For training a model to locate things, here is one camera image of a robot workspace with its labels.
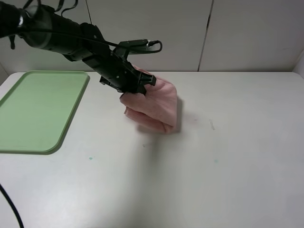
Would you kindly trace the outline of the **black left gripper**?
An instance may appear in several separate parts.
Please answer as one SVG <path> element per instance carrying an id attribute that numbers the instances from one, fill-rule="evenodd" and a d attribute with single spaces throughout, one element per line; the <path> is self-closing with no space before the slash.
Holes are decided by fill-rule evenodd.
<path id="1" fill-rule="evenodd" d="M 145 85 L 156 85 L 154 75 L 137 71 L 129 62 L 115 55 L 92 55 L 84 58 L 83 62 L 102 76 L 101 83 L 121 93 L 146 95 Z"/>

